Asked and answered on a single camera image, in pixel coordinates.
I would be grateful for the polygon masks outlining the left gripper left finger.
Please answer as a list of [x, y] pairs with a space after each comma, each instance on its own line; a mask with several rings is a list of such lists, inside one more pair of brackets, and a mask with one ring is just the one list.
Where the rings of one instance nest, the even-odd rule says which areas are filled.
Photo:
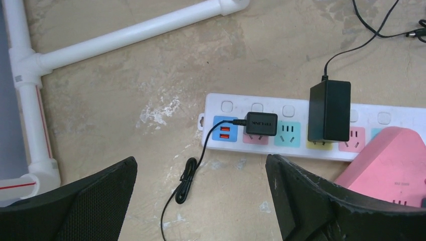
[[118, 240], [137, 177], [128, 157], [1, 208], [1, 240]]

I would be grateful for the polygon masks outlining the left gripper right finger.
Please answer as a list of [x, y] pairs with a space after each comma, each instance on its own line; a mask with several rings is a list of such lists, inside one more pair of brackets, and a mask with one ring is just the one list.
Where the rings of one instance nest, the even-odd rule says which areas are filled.
[[281, 155], [265, 169], [283, 240], [425, 240], [425, 208], [368, 197]]

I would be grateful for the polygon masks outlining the pink triangular power socket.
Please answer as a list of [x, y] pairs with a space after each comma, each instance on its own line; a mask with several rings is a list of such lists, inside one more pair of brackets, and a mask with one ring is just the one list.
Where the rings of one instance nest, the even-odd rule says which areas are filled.
[[424, 208], [425, 143], [414, 130], [384, 128], [335, 183], [372, 198]]

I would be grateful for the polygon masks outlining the black power adapter with switch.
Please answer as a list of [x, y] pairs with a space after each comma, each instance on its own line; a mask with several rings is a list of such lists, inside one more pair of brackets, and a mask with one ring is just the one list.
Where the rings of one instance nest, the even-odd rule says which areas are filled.
[[277, 134], [278, 115], [275, 113], [263, 113], [250, 111], [246, 114], [244, 119], [224, 119], [213, 125], [207, 132], [204, 139], [203, 149], [199, 159], [191, 157], [187, 159], [185, 168], [179, 178], [179, 185], [173, 190], [171, 196], [166, 201], [160, 217], [160, 230], [163, 240], [166, 240], [164, 232], [164, 216], [165, 211], [172, 199], [179, 205], [183, 204], [190, 193], [191, 185], [195, 178], [196, 172], [200, 167], [207, 148], [207, 143], [212, 133], [219, 128], [219, 136], [228, 138], [229, 135], [225, 134], [225, 128], [230, 126], [243, 126], [247, 135], [257, 136], [275, 136]]

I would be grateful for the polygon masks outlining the white multicolour power strip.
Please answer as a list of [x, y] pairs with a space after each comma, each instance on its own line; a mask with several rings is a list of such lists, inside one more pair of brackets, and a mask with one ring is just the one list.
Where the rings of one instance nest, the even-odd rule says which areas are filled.
[[[352, 161], [384, 128], [402, 127], [425, 138], [425, 109], [353, 103], [350, 140], [318, 143], [307, 140], [308, 100], [210, 93], [198, 117], [201, 143], [209, 149], [286, 157]], [[250, 111], [278, 116], [275, 136], [247, 135], [242, 126], [232, 125]]]

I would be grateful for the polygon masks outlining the white PVC pipe frame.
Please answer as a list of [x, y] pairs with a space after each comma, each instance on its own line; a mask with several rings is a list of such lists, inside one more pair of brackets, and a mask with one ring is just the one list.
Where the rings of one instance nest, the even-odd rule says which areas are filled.
[[61, 184], [43, 111], [41, 78], [54, 69], [86, 60], [149, 38], [213, 18], [244, 10], [249, 1], [203, 1], [132, 26], [50, 53], [32, 49], [23, 1], [4, 1], [9, 32], [13, 82], [19, 93], [28, 141], [28, 173], [1, 181], [1, 200], [27, 199]]

